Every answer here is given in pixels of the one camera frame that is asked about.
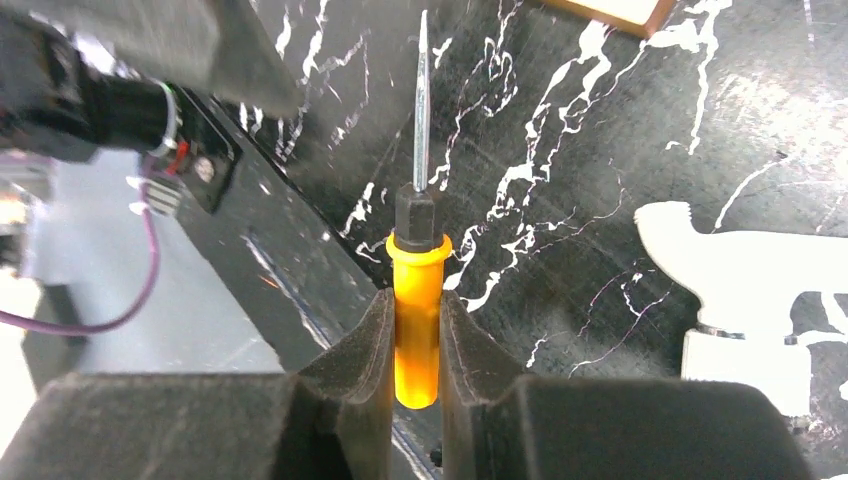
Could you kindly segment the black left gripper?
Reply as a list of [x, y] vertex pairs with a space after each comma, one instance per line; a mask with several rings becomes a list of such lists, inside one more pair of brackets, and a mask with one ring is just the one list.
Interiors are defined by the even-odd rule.
[[[208, 213], [242, 149], [200, 97], [291, 118], [304, 97], [247, 1], [4, 1], [1, 148], [88, 163], [100, 148], [154, 158], [156, 184]], [[150, 76], [104, 74], [37, 13], [110, 45]]]

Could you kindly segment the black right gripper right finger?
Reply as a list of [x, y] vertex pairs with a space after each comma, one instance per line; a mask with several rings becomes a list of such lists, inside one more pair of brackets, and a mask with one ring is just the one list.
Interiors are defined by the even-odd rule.
[[809, 479], [758, 390], [528, 372], [447, 292], [440, 305], [447, 479]]

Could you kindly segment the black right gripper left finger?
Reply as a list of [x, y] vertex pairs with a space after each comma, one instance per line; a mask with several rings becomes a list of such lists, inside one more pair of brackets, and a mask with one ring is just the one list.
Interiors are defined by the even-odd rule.
[[394, 298], [295, 373], [70, 374], [1, 459], [5, 479], [386, 479]]

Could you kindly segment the orange handled screwdriver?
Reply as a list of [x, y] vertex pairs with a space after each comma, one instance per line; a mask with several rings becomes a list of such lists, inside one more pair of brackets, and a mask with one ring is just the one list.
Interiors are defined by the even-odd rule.
[[439, 317], [444, 264], [452, 251], [435, 193], [429, 189], [429, 12], [420, 16], [411, 181], [396, 192], [386, 243], [395, 298], [394, 388], [398, 402], [420, 410], [439, 394]]

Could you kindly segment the wooden picture frame with photo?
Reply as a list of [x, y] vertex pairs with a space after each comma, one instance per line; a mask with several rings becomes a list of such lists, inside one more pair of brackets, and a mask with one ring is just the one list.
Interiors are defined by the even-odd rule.
[[668, 19], [676, 0], [542, 0], [641, 39], [650, 39]]

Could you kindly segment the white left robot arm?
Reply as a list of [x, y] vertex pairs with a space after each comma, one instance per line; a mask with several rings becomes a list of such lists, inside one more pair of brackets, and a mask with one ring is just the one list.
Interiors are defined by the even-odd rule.
[[252, 1], [1, 5], [1, 263], [27, 273], [57, 161], [152, 159], [152, 209], [214, 212], [242, 155], [205, 96], [289, 117], [303, 97]]

